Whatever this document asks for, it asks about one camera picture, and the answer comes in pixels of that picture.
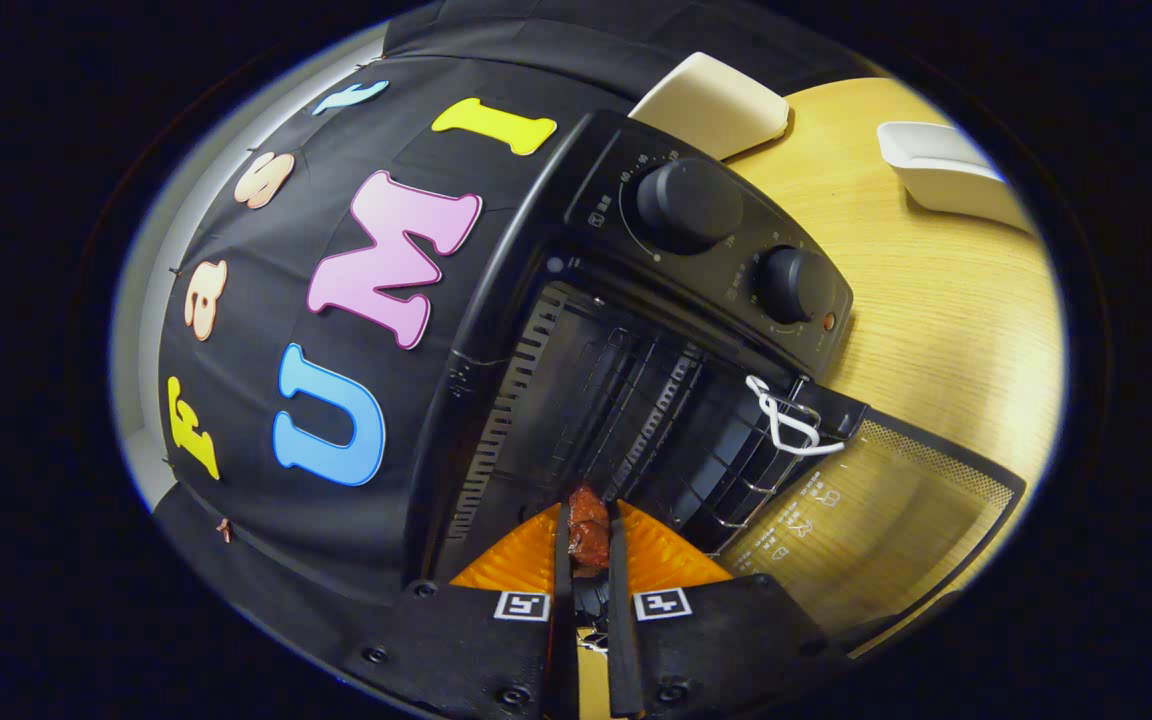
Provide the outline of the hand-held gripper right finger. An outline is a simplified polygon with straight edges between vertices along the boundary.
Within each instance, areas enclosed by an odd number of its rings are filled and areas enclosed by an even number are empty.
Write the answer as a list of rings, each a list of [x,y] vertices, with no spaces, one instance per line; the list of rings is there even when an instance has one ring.
[[[609,514],[613,717],[767,719],[835,679],[835,642],[776,579],[735,577],[626,502]]]

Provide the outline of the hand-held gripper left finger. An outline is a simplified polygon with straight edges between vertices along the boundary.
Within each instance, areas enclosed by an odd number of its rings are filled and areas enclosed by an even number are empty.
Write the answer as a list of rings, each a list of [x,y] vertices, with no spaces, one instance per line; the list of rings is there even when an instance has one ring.
[[[539,511],[449,582],[406,588],[344,674],[425,719],[577,715],[570,506]]]

